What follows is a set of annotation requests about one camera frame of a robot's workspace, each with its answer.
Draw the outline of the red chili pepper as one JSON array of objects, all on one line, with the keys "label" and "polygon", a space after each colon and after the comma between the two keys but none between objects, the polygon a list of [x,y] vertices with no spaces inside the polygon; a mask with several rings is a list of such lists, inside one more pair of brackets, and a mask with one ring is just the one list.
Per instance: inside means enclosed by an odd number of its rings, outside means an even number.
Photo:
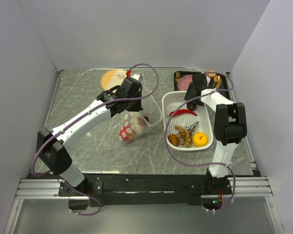
[{"label": "red chili pepper", "polygon": [[168,117],[176,117],[176,116],[179,116],[179,115],[183,115],[183,114],[190,114],[190,115],[193,115],[193,116],[197,116],[197,114],[192,111],[192,110],[188,110],[188,109],[180,109],[178,111],[172,111],[169,113]]}]

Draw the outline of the clear dotted zip bag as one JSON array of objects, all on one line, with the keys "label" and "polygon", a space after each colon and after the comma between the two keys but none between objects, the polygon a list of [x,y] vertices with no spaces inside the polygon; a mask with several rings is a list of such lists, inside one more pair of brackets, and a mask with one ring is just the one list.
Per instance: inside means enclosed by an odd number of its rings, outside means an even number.
[{"label": "clear dotted zip bag", "polygon": [[128,143],[150,132],[163,119],[162,110],[153,96],[141,100],[141,104],[142,111],[125,111],[118,132],[120,142]]}]

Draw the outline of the red apple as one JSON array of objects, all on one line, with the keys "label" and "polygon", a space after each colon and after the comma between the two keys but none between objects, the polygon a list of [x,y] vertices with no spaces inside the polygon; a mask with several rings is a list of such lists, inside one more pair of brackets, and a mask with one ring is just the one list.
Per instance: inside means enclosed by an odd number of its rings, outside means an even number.
[{"label": "red apple", "polygon": [[131,141],[134,139],[135,135],[136,132],[132,129],[128,121],[121,124],[118,134],[119,141]]}]

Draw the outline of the white radish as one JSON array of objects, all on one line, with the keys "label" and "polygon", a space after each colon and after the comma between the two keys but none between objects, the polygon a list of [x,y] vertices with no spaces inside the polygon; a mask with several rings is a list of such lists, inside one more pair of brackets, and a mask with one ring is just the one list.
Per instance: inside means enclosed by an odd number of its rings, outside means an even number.
[{"label": "white radish", "polygon": [[142,115],[140,112],[130,112],[129,113],[131,119],[130,119],[130,125],[132,129],[136,132],[136,134],[141,135],[144,133],[147,124],[142,123]]}]

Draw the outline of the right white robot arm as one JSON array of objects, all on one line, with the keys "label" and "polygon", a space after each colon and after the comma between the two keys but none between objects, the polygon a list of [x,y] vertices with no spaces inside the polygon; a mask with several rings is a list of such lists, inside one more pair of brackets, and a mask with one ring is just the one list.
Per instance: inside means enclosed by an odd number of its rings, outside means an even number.
[{"label": "right white robot arm", "polygon": [[208,79],[204,74],[192,75],[185,100],[189,110],[194,111],[198,105],[206,105],[215,112],[214,136],[217,142],[213,161],[209,166],[211,178],[204,182],[205,191],[215,194],[221,189],[221,182],[217,178],[228,175],[227,166],[231,162],[232,155],[247,135],[245,105],[227,99],[208,86]]}]

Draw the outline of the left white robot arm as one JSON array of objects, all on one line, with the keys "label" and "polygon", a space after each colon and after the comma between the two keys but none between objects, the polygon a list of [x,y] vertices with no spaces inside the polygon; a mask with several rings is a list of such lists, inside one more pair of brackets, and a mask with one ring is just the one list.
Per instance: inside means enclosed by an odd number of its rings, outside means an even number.
[{"label": "left white robot arm", "polygon": [[86,109],[71,120],[48,130],[38,132],[37,151],[48,142],[39,154],[39,158],[58,176],[70,184],[70,191],[77,196],[88,192],[88,184],[84,175],[73,164],[68,149],[96,125],[106,121],[125,110],[141,111],[141,100],[125,100],[105,104],[120,98],[140,98],[142,96],[142,76],[134,74],[126,77],[121,85],[116,85],[100,93]]}]

